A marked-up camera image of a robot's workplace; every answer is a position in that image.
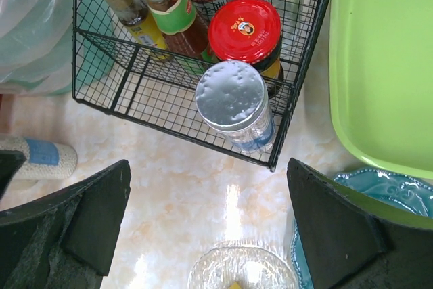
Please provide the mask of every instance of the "blue label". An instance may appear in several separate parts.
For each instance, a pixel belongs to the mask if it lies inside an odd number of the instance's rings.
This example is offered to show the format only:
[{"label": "blue label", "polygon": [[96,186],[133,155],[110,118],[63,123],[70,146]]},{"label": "blue label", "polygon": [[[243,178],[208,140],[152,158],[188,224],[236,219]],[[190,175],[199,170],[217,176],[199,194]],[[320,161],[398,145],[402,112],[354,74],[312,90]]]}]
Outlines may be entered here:
[{"label": "blue label", "polygon": [[30,149],[29,163],[54,166],[59,164],[59,151],[54,143],[29,138],[24,139]]},{"label": "blue label", "polygon": [[233,145],[235,145],[239,149],[247,150],[249,152],[253,150],[257,150],[269,143],[274,132],[275,131],[274,131],[273,119],[271,119],[265,132],[262,133],[260,137],[257,137],[256,139],[249,142],[233,142]]}]

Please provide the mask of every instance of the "red lid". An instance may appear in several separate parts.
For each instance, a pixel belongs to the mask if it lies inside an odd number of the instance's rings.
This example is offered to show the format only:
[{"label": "red lid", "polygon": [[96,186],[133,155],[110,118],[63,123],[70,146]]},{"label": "red lid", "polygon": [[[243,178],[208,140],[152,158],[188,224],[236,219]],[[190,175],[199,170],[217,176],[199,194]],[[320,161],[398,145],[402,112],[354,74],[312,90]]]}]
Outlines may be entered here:
[{"label": "red lid", "polygon": [[277,10],[264,0],[233,0],[216,12],[209,42],[221,60],[255,64],[269,55],[281,37]]}]

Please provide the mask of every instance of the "silver lid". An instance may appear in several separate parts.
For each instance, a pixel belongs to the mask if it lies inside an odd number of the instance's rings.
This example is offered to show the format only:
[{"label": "silver lid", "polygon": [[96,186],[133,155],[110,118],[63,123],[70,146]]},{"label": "silver lid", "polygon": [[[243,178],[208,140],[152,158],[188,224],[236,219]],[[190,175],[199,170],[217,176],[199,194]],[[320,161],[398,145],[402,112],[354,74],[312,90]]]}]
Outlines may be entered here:
[{"label": "silver lid", "polygon": [[251,65],[223,61],[210,67],[196,88],[197,109],[214,129],[237,131],[254,123],[267,105],[265,81]]}]

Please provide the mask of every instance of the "green tray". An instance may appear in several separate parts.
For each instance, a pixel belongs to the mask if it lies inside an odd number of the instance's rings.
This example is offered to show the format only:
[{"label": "green tray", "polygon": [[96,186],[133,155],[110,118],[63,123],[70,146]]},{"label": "green tray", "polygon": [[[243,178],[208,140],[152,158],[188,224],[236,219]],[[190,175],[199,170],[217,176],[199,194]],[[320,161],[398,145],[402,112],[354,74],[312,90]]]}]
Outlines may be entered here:
[{"label": "green tray", "polygon": [[332,0],[329,82],[352,154],[433,179],[433,0]]}]

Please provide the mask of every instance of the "wire mesh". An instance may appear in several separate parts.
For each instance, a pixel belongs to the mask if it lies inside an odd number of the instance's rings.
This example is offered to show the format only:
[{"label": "wire mesh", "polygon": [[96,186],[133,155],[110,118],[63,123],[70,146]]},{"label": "wire mesh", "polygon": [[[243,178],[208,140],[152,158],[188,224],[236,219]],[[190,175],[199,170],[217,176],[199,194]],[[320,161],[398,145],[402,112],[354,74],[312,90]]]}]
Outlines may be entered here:
[{"label": "wire mesh", "polygon": [[[228,1],[196,5],[210,21]],[[277,137],[268,152],[242,154],[201,119],[194,99],[200,76],[185,69],[205,71],[209,63],[136,43],[104,0],[74,0],[74,99],[273,170],[329,0],[267,1],[281,17],[284,70],[283,81],[265,79],[279,85],[270,101]],[[163,53],[170,60],[160,61]]]}]

